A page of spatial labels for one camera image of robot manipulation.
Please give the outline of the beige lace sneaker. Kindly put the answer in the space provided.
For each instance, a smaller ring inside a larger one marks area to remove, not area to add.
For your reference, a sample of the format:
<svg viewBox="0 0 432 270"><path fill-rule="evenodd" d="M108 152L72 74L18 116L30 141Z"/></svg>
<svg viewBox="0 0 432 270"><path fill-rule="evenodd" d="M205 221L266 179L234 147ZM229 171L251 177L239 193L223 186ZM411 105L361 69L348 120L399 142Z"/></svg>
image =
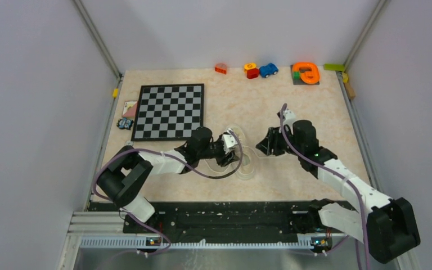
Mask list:
<svg viewBox="0 0 432 270"><path fill-rule="evenodd" d="M236 136L238 136L239 141L242 143L242 163L235 173L235 176L241 180L250 180L255 176L256 171L256 161L255 161L255 152L247 146L247 139L244 134L244 131L237 124L230 124L226 128L231 129ZM215 173L217 176L222 176L230 171L234 170L239 161L232 162L227 166L219 166L217 165L214 159L205 160L209 169Z"/></svg>

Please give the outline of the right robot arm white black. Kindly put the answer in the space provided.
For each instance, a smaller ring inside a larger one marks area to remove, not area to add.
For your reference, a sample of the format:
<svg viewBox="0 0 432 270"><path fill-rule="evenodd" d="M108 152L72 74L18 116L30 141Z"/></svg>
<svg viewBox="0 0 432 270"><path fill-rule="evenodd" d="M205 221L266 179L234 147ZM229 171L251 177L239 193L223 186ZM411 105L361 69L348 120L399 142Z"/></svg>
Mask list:
<svg viewBox="0 0 432 270"><path fill-rule="evenodd" d="M301 167L337 191L354 210L328 199L316 200L307 216L311 230L335 228L368 249L379 263L386 264L419 246L419 230L413 207L403 197L393 199L352 173L331 150L320 145L309 120L297 120L290 127L270 127L256 149L266 156L292 154Z"/></svg>

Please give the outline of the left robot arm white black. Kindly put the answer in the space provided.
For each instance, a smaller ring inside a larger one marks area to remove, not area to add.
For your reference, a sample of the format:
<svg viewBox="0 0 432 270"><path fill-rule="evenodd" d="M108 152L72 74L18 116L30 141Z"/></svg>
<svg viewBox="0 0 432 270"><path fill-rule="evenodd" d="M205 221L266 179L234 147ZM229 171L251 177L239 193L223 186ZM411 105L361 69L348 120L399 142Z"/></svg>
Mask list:
<svg viewBox="0 0 432 270"><path fill-rule="evenodd" d="M117 208L136 218L143 232L152 232L158 225L155 208L141 194L148 177L163 174L205 174L196 168L200 160L215 160L220 167L236 162L236 167L222 179L235 174L242 165L243 147L229 128L217 139L207 127L198 127L181 146L170 151L154 151L124 146L97 173L93 180L96 196L111 201Z"/></svg>

